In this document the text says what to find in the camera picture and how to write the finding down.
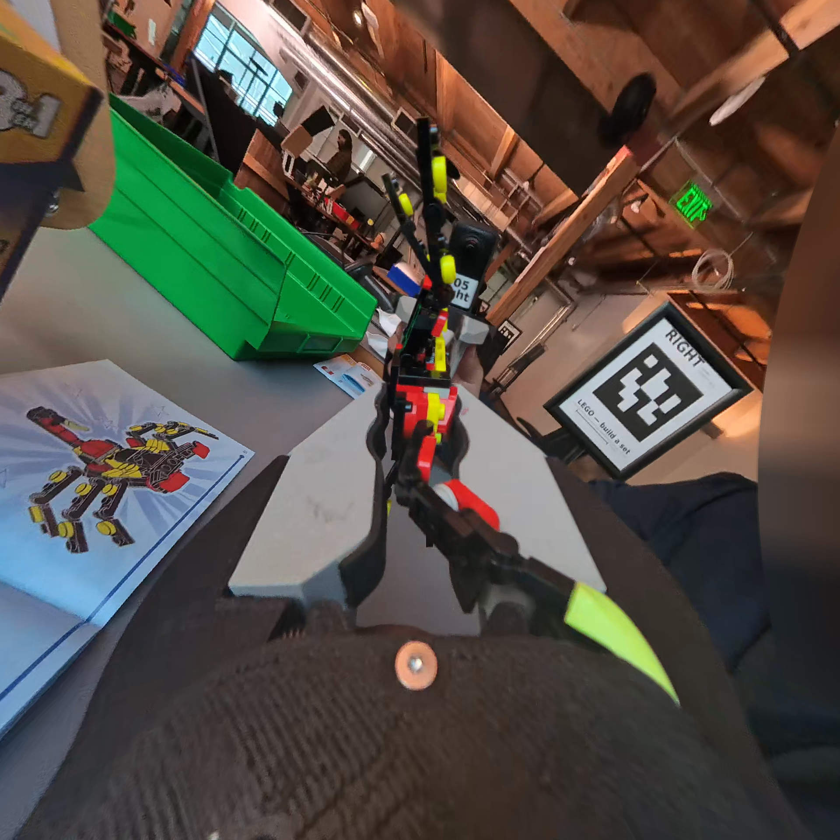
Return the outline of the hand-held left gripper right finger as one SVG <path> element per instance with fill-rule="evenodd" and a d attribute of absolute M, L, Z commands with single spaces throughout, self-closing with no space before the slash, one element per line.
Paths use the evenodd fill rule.
<path fill-rule="evenodd" d="M 543 452 L 465 388 L 458 398 L 466 450 L 452 469 L 433 467 L 432 485 L 460 480 L 496 512 L 522 558 L 606 593 Z"/>

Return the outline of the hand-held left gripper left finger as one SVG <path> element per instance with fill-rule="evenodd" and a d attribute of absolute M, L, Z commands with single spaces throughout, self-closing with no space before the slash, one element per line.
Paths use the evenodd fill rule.
<path fill-rule="evenodd" d="M 381 385 L 358 397 L 295 447 L 228 589 L 308 609 L 355 609 L 385 570 L 383 460 L 389 422 Z"/>

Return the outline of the black yellow lego scorpion model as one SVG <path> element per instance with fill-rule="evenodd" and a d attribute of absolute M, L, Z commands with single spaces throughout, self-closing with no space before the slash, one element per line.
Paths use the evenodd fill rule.
<path fill-rule="evenodd" d="M 423 198 L 426 243 L 416 236 L 411 199 L 396 179 L 383 182 L 401 231 L 423 270 L 416 297 L 421 313 L 396 344 L 387 378 L 387 408 L 392 426 L 394 466 L 389 482 L 396 498 L 449 564 L 450 580 L 464 613 L 478 607 L 490 614 L 490 595 L 518 596 L 520 603 L 559 619 L 584 640 L 635 667 L 672 700 L 679 699 L 644 635 L 606 593 L 573 581 L 518 553 L 517 541 L 501 531 L 499 518 L 458 479 L 432 485 L 435 466 L 452 469 L 466 452 L 466 434 L 458 430 L 460 400 L 454 383 L 459 339 L 446 344 L 456 314 L 474 315 L 452 305 L 455 261 L 445 234 L 448 182 L 458 178 L 441 149 L 438 127 L 429 118 L 416 121 L 416 162 Z"/>

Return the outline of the person's right forearm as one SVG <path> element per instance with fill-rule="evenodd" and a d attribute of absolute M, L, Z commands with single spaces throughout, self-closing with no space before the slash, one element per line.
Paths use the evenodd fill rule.
<path fill-rule="evenodd" d="M 720 472 L 667 484 L 589 487 L 666 567 L 733 671 L 771 625 L 758 484 Z"/>

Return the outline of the lego instruction booklet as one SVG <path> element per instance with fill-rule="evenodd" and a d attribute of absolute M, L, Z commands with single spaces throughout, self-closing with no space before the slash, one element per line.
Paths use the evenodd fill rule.
<path fill-rule="evenodd" d="M 2 375 L 2 736 L 252 456 L 109 360 Z"/>

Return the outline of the lego set box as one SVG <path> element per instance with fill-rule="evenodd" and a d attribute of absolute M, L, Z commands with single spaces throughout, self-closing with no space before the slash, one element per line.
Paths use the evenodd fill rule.
<path fill-rule="evenodd" d="M 62 187 L 81 190 L 74 157 L 103 90 L 73 56 L 102 57 L 93 2 L 2 2 L 1 296 Z"/>

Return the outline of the person's right hand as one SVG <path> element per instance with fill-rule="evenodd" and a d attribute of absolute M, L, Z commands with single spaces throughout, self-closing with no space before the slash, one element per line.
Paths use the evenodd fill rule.
<path fill-rule="evenodd" d="M 457 384 L 461 391 L 467 392 L 475 398 L 479 398 L 484 377 L 485 373 L 480 363 L 478 347 L 474 344 L 469 344 L 458 364 L 454 383 Z"/>

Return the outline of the white blue leaflet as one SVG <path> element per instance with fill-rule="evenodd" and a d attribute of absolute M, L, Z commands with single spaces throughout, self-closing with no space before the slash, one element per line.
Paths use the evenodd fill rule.
<path fill-rule="evenodd" d="M 319 361 L 313 367 L 353 399 L 367 392 L 377 393 L 382 388 L 382 378 L 368 364 L 346 353 Z"/>

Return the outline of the framed marker sign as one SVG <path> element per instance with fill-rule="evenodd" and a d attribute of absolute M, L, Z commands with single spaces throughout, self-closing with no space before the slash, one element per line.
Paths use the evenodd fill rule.
<path fill-rule="evenodd" d="M 635 476 L 753 391 L 667 301 L 543 409 L 615 480 Z"/>

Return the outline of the green plastic bin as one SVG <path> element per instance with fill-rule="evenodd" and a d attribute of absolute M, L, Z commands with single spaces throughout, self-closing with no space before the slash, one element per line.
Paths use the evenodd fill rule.
<path fill-rule="evenodd" d="M 89 228 L 234 361 L 354 350 L 373 295 L 219 163 L 110 95 L 115 183 Z"/>

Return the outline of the green exit sign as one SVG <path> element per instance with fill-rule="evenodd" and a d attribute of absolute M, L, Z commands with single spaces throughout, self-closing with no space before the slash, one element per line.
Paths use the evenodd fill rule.
<path fill-rule="evenodd" d="M 715 207 L 712 198 L 694 180 L 685 182 L 669 198 L 668 204 L 692 230 L 703 224 Z"/>

